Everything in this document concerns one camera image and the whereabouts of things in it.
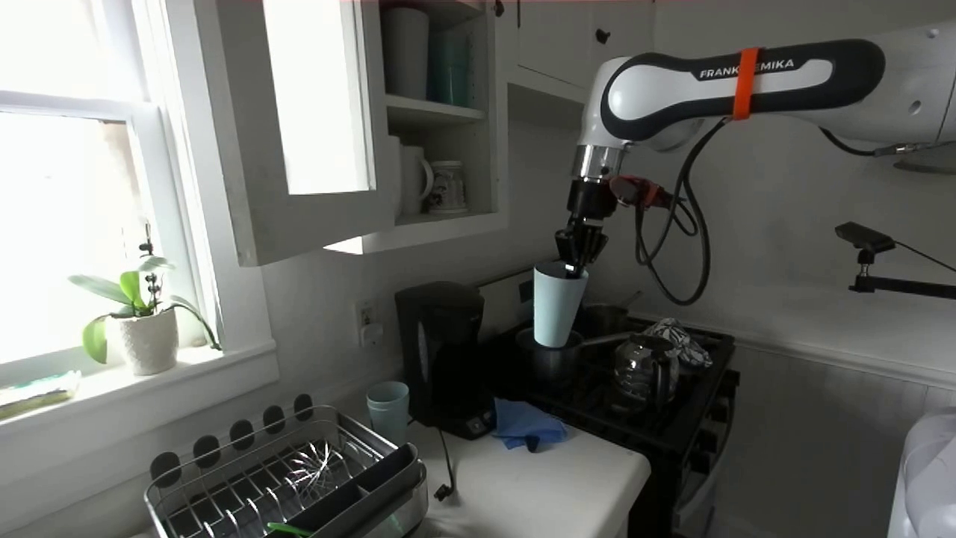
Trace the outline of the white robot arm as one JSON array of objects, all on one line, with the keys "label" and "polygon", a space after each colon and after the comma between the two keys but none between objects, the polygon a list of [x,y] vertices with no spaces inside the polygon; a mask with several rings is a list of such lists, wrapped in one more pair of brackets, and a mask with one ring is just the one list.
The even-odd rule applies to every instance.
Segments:
[{"label": "white robot arm", "polygon": [[956,24],[698,59],[606,59],[583,109],[568,223],[554,232],[562,266],[578,275],[606,245],[608,180],[627,145],[678,139],[678,129],[696,118],[753,114],[787,114],[890,153],[944,145],[956,135]]}]

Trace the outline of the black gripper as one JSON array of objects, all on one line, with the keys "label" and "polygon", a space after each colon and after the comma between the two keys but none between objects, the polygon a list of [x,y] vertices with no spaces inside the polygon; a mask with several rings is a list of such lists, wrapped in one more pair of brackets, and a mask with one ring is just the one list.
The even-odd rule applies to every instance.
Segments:
[{"label": "black gripper", "polygon": [[614,212],[606,181],[574,180],[568,195],[568,223],[554,232],[562,266],[578,275],[606,245],[602,220]]}]

